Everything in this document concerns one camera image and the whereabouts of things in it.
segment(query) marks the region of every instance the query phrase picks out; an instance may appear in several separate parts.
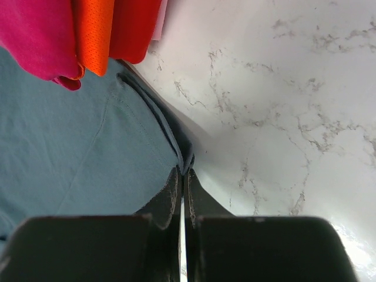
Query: stack of clothes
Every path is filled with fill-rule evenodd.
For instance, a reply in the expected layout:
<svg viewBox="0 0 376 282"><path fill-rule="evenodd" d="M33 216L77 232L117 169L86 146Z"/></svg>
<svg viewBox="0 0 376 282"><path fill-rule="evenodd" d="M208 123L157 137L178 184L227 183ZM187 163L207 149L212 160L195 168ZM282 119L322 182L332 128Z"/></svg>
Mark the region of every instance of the stack of clothes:
<svg viewBox="0 0 376 282"><path fill-rule="evenodd" d="M52 2L70 5L65 0L43 5ZM60 12L57 21L64 19ZM15 21L24 16L17 14ZM46 15L34 16L25 21ZM62 42L66 33L52 24L45 29ZM4 28L0 23L9 39L22 36ZM185 174L193 163L192 145L178 120L129 68L107 58L105 75L86 72L82 87L71 92L46 80L73 81L69 77L77 73L69 68L78 68L79 59L56 54L74 50L74 41L59 45L44 30L33 34L14 45L17 56L0 48L0 254L29 217L133 214L165 187L173 171ZM50 53L37 55L38 42Z"/></svg>
<svg viewBox="0 0 376 282"><path fill-rule="evenodd" d="M167 0L2 0L0 46L27 72L78 90L108 58L139 63L160 39Z"/></svg>

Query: clothing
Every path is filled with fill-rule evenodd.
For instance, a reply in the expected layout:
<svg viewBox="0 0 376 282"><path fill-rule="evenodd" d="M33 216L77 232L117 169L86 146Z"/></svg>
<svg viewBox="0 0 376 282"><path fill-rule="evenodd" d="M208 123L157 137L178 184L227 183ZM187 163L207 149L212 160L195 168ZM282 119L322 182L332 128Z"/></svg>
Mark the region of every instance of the clothing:
<svg viewBox="0 0 376 282"><path fill-rule="evenodd" d="M153 111L177 156L177 164L181 174L186 174L194 163L193 146L182 129L174 113L160 100L147 84L137 77L132 70L122 74L122 80L130 85L144 99Z"/></svg>
<svg viewBox="0 0 376 282"><path fill-rule="evenodd" d="M179 165L162 112L116 61L74 95L2 49L0 73L0 248L27 217L132 214Z"/></svg>
<svg viewBox="0 0 376 282"><path fill-rule="evenodd" d="M2 0L0 46L27 72L80 88L70 0Z"/></svg>
<svg viewBox="0 0 376 282"><path fill-rule="evenodd" d="M156 26L161 0L115 0L109 56L139 63Z"/></svg>
<svg viewBox="0 0 376 282"><path fill-rule="evenodd" d="M114 0L72 1L78 61L93 73L107 70Z"/></svg>
<svg viewBox="0 0 376 282"><path fill-rule="evenodd" d="M152 40L160 40L162 37L162 28L165 21L164 18L166 16L167 2L168 0L162 0L162 3L160 4L158 18L153 32Z"/></svg>

